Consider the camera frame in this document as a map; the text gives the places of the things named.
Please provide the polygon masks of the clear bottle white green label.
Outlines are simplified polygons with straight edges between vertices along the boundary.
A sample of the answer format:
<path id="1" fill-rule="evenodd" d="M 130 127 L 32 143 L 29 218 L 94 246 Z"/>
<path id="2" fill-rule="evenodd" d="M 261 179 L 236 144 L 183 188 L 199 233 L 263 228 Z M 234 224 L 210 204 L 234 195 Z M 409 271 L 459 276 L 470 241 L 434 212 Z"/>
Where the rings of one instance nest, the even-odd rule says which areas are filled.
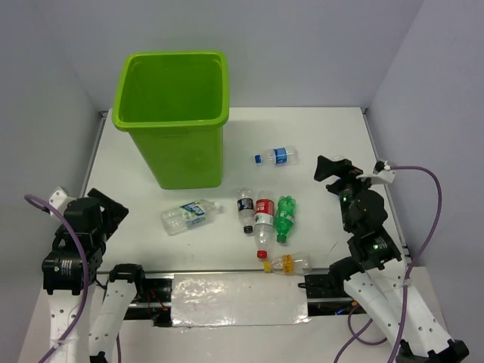
<path id="1" fill-rule="evenodd" d="M 219 202 L 199 199 L 162 212 L 161 222 L 166 233 L 173 236 L 213 222 L 221 211 Z"/>

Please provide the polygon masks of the clear bottle black cap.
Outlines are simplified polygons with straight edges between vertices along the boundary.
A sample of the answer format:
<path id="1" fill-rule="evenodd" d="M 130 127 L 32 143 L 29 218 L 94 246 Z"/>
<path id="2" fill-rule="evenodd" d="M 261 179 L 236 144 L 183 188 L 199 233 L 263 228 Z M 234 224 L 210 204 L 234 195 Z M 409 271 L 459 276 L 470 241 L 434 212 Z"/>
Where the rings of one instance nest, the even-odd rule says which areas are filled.
<path id="1" fill-rule="evenodd" d="M 241 188 L 237 192 L 237 216 L 245 235 L 253 233 L 255 207 L 253 192 L 248 188 Z"/>

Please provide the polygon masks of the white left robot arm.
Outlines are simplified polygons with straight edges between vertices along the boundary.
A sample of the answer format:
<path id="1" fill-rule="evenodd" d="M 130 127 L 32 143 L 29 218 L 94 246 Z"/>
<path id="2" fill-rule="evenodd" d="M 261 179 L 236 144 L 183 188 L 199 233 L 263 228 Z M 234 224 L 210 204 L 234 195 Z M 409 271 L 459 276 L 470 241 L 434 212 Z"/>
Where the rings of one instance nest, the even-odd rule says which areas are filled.
<path id="1" fill-rule="evenodd" d="M 95 188 L 80 198 L 58 188 L 48 211 L 62 218 L 52 250 L 42 262 L 50 308 L 50 347 L 42 361 L 111 362 L 113 353 L 120 351 L 119 331 L 129 305 L 148 292 L 141 265 L 116 265 L 108 275 L 97 318 L 90 316 L 107 241 L 129 211 Z"/>

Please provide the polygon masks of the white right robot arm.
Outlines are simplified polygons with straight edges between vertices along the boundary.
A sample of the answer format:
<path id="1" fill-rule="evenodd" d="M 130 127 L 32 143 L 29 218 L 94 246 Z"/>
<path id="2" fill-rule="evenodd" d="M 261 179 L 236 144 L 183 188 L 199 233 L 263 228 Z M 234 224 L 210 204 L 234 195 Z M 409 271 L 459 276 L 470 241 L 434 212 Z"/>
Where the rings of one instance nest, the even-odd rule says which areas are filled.
<path id="1" fill-rule="evenodd" d="M 437 321 L 411 281 L 416 259 L 407 261 L 383 226 L 388 214 L 374 185 L 393 183 L 400 167 L 379 160 L 371 173 L 348 159 L 319 156 L 314 179 L 340 202 L 350 255 L 330 266 L 329 288 L 352 297 L 392 346 L 390 362 L 461 362 L 469 355 Z"/>

